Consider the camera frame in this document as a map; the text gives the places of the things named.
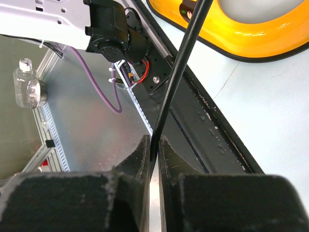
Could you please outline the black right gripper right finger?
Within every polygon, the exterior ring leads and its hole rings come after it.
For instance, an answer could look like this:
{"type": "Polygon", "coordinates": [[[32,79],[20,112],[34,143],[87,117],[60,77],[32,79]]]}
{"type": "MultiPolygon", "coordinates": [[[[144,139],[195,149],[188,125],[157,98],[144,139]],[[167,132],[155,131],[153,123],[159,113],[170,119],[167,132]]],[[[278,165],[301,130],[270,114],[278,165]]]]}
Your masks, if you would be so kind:
{"type": "Polygon", "coordinates": [[[306,232],[309,217],[279,175],[202,174],[166,137],[158,154],[164,232],[306,232]]]}

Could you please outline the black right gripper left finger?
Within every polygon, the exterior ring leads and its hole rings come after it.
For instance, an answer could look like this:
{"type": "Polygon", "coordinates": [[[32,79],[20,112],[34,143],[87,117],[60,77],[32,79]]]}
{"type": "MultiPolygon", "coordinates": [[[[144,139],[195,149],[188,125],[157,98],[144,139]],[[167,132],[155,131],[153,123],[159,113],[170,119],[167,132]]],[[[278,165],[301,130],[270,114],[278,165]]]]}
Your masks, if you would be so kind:
{"type": "Polygon", "coordinates": [[[3,232],[147,232],[150,137],[110,171],[23,173],[0,196],[3,232]]]}

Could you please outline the black tent pole front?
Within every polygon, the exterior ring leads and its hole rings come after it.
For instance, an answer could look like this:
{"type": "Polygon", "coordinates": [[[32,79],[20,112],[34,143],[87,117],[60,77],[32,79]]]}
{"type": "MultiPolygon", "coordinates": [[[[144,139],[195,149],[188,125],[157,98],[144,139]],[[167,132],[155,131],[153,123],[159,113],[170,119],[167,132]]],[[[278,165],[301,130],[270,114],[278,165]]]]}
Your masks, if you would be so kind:
{"type": "Polygon", "coordinates": [[[158,152],[158,143],[163,132],[165,122],[173,98],[178,89],[180,80],[183,76],[187,62],[192,53],[200,30],[205,22],[206,16],[211,8],[213,1],[198,0],[193,12],[193,16],[188,24],[182,39],[178,54],[172,66],[168,84],[165,88],[164,96],[161,101],[158,115],[156,117],[155,127],[153,130],[150,144],[150,161],[155,161],[158,152]]]}

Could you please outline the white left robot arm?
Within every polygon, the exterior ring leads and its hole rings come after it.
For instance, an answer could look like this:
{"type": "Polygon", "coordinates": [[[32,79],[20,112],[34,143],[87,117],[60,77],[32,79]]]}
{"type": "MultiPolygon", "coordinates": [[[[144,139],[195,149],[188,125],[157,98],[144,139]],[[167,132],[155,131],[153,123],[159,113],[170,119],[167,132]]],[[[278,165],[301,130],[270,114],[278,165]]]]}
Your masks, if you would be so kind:
{"type": "MultiPolygon", "coordinates": [[[[102,54],[109,62],[143,61],[149,41],[128,26],[124,7],[113,0],[3,0],[3,35],[64,44],[73,50],[102,54]]],[[[82,218],[88,230],[146,232],[149,230],[150,137],[109,172],[60,174],[52,180],[106,180],[105,192],[90,191],[92,213],[82,218]]]]}

